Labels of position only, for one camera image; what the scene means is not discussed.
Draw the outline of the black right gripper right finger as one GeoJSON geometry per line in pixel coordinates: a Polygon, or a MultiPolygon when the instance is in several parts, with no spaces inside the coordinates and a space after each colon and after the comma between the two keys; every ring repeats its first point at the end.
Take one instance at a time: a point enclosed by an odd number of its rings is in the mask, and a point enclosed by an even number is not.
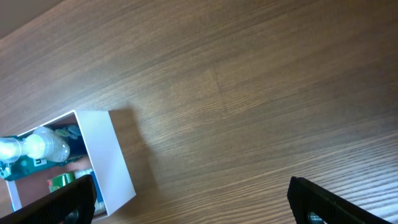
{"type": "Polygon", "coordinates": [[[291,177],[287,199],[298,224],[391,224],[303,177],[291,177]]]}

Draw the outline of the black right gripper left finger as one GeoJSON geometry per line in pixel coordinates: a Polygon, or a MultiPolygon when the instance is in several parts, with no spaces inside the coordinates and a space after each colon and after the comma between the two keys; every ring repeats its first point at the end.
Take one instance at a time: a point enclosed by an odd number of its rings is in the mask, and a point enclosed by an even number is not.
{"type": "Polygon", "coordinates": [[[88,174],[2,217],[1,223],[91,223],[95,202],[95,184],[88,174]]]}

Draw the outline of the green white packet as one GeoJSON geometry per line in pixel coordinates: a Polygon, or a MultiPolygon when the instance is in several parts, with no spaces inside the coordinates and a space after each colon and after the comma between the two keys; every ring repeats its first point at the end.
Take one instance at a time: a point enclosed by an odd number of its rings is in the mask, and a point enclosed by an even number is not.
{"type": "Polygon", "coordinates": [[[52,179],[49,179],[47,181],[47,184],[48,184],[50,193],[52,193],[73,181],[75,181],[75,174],[73,172],[67,172],[64,174],[60,174],[52,179]]]}

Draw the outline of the clear spray bottle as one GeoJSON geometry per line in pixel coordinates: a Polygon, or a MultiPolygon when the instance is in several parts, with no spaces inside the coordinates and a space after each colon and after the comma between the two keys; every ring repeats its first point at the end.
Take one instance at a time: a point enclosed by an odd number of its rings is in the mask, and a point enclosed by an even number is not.
{"type": "Polygon", "coordinates": [[[86,154],[86,146],[78,126],[50,129],[39,126],[27,137],[1,138],[1,161],[16,162],[22,156],[65,162],[86,154]]]}

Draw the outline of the white cardboard box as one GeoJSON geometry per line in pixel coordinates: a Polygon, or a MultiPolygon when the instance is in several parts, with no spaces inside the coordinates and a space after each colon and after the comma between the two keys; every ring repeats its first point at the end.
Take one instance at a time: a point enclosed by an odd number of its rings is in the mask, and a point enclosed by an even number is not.
{"type": "Polygon", "coordinates": [[[42,124],[51,129],[73,125],[82,136],[86,154],[64,166],[49,167],[19,180],[7,181],[14,211],[48,195],[48,180],[67,172],[82,175],[88,169],[93,170],[97,197],[103,206],[95,212],[93,221],[110,216],[136,195],[109,112],[72,110],[42,124]]]}

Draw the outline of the teal liquid bottle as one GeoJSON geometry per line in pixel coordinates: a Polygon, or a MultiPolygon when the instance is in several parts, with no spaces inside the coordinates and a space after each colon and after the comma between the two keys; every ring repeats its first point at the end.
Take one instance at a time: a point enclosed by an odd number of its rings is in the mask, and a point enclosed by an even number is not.
{"type": "Polygon", "coordinates": [[[21,144],[17,136],[1,138],[1,178],[6,181],[22,179],[33,173],[53,167],[62,167],[81,159],[86,153],[72,155],[64,162],[46,159],[32,159],[21,154],[21,144]]]}

